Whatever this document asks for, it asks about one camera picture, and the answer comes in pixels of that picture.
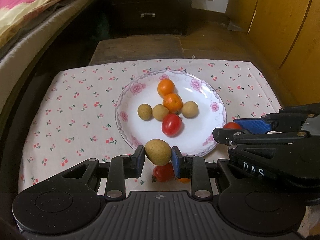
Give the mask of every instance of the pink flower pattern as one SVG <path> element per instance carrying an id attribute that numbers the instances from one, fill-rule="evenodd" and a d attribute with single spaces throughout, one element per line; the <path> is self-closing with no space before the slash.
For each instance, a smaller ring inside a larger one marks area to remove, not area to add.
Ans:
<path id="1" fill-rule="evenodd" d="M 139 142 L 134 136 L 131 135 L 131 144 L 134 147 L 138 147 L 139 145 L 142 145 L 141 142 Z"/>
<path id="2" fill-rule="evenodd" d="M 120 116 L 121 116 L 121 118 L 122 118 L 122 121 L 128 122 L 128 115 L 127 115 L 126 112 L 121 111 Z"/>
<path id="3" fill-rule="evenodd" d="M 163 74 L 162 76 L 159 77 L 160 81 L 164 79 L 169 79 L 169 76 L 167 74 Z"/>
<path id="4" fill-rule="evenodd" d="M 219 110 L 219 104 L 216 103 L 216 102 L 213 102 L 213 103 L 210 105 L 210 107 L 211 107 L 211 111 L 212 111 L 212 112 L 216 112 L 216 111 Z"/>
<path id="5" fill-rule="evenodd" d="M 149 89 L 147 82 L 136 79 L 140 75 L 148 79 L 155 77 L 154 80 L 159 82 L 173 78 L 172 72 L 179 70 L 178 75 L 184 76 L 185 73 L 190 73 L 208 82 L 224 102 L 228 122 L 237 118 L 260 117 L 262 114 L 274 113 L 280 108 L 263 73 L 250 63 L 231 61 L 227 63 L 217 60 L 213 64 L 211 60 L 203 59 L 161 59 L 111 63 L 89 66 L 85 69 L 86 71 L 84 68 L 78 68 L 70 69 L 68 73 L 61 72 L 48 88 L 23 147 L 19 191 L 88 158 L 110 162 L 115 156 L 133 154 L 134 151 L 130 146 L 138 147 L 143 140 L 134 132 L 129 133 L 127 145 L 119 134 L 118 128 L 121 132 L 121 127 L 116 125 L 114 111 L 120 103 L 119 94 L 123 91 L 131 97 L 136 97 L 144 89 Z M 153 71 L 160 69 L 168 71 L 154 76 Z M 128 85 L 135 79 L 135 83 L 129 88 Z M 203 97 L 206 93 L 206 84 L 197 78 L 188 78 L 187 85 L 196 96 Z M 207 107 L 206 111 L 212 114 L 222 111 L 222 105 L 218 100 L 213 98 L 209 100 L 212 101 L 206 106 L 203 105 Z M 123 110 L 124 112 L 118 117 L 125 126 L 131 121 L 131 112 Z M 213 143 L 215 142 L 212 135 L 205 134 L 202 142 L 200 141 L 200 147 L 206 149 Z M 190 154 L 186 149 L 181 151 L 183 155 Z M 150 190 L 147 183 L 149 173 L 145 173 L 141 177 L 146 181 L 142 188 Z M 130 187 L 128 190 L 134 190 L 131 184 L 135 184 L 136 187 L 137 183 L 140 183 L 139 179 L 137 182 L 132 179 L 127 185 Z"/>
<path id="6" fill-rule="evenodd" d="M 209 144 L 210 142 L 213 142 L 214 139 L 213 139 L 213 135 L 210 134 L 210 136 L 205 140 L 205 142 L 202 144 L 203 146 Z"/>
<path id="7" fill-rule="evenodd" d="M 201 92 L 202 90 L 202 82 L 201 80 L 191 79 L 190 86 L 194 88 L 195 91 Z"/>
<path id="8" fill-rule="evenodd" d="M 146 84 L 134 83 L 134 84 L 130 87 L 130 91 L 131 91 L 132 94 L 135 96 L 135 95 L 137 95 L 138 93 L 140 93 L 145 87 L 146 87 Z"/>

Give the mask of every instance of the cherry tomato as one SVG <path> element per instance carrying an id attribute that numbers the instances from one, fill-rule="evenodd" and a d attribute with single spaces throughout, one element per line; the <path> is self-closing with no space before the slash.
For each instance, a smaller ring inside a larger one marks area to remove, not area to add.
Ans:
<path id="1" fill-rule="evenodd" d="M 176 114 L 167 114 L 162 122 L 162 132 L 166 136 L 176 135 L 182 126 L 182 120 Z"/>
<path id="2" fill-rule="evenodd" d="M 236 122 L 228 122 L 223 126 L 223 128 L 242 129 L 242 127 L 239 124 L 237 124 Z"/>
<path id="3" fill-rule="evenodd" d="M 189 183 L 191 181 L 191 179 L 188 179 L 188 178 L 181 178 L 181 179 L 178 179 L 178 181 L 182 182 L 182 183 Z"/>
<path id="4" fill-rule="evenodd" d="M 153 169 L 152 182 L 165 182 L 174 178 L 174 171 L 171 163 L 164 166 L 156 166 Z"/>

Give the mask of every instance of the cherry print tablecloth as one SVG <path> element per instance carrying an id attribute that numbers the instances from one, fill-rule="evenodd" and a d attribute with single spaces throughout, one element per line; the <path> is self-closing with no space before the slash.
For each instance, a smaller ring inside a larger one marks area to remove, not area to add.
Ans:
<path id="1" fill-rule="evenodd" d="M 133 154 L 116 127 L 117 99 L 134 78 L 164 69 L 187 72 L 212 85 L 225 104 L 228 122 L 278 112 L 281 107 L 261 72 L 250 62 L 140 60 L 60 72 L 30 127 L 23 148 L 19 191 L 88 158 L 108 162 L 117 155 Z M 226 146 L 218 145 L 205 159 L 212 162 L 227 157 Z M 141 178 L 126 180 L 127 194 L 130 190 L 190 190 L 190 183 L 176 180 L 152 182 L 153 168 L 146 158 Z M 102 179 L 99 194 L 103 195 L 105 184 L 106 179 Z"/>

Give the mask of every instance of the tangerine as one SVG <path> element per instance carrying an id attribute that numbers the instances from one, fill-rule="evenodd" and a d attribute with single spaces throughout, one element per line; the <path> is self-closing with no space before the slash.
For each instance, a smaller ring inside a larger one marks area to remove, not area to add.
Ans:
<path id="1" fill-rule="evenodd" d="M 191 179 L 188 179 L 188 178 L 181 178 L 181 179 L 178 179 L 178 181 L 182 182 L 182 183 L 189 183 L 191 181 Z"/>
<path id="2" fill-rule="evenodd" d="M 170 79 L 163 79 L 159 82 L 157 91 L 158 94 L 163 98 L 164 96 L 173 93 L 174 83 Z"/>
<path id="3" fill-rule="evenodd" d="M 162 104 L 168 108 L 171 113 L 180 111 L 183 106 L 181 97 L 174 93 L 164 96 Z"/>

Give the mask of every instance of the screw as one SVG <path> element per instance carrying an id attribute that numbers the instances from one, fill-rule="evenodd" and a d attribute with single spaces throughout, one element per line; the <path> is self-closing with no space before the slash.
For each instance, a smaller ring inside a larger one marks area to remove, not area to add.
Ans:
<path id="1" fill-rule="evenodd" d="M 109 190 L 107 192 L 107 196 L 111 198 L 118 198 L 122 196 L 122 192 L 120 190 L 114 189 L 114 190 Z"/>
<path id="2" fill-rule="evenodd" d="M 195 195 L 199 198 L 207 198 L 211 196 L 211 193 L 205 189 L 200 189 L 195 192 Z"/>
<path id="3" fill-rule="evenodd" d="M 306 135 L 306 133 L 305 133 L 305 132 L 298 132 L 297 135 L 298 135 L 299 137 L 303 137 L 303 136 Z"/>
<path id="4" fill-rule="evenodd" d="M 229 146 L 229 149 L 230 150 L 234 150 L 234 149 L 236 149 L 238 146 L 236 145 L 236 144 L 234 144 L 234 145 L 231 145 L 231 146 Z"/>

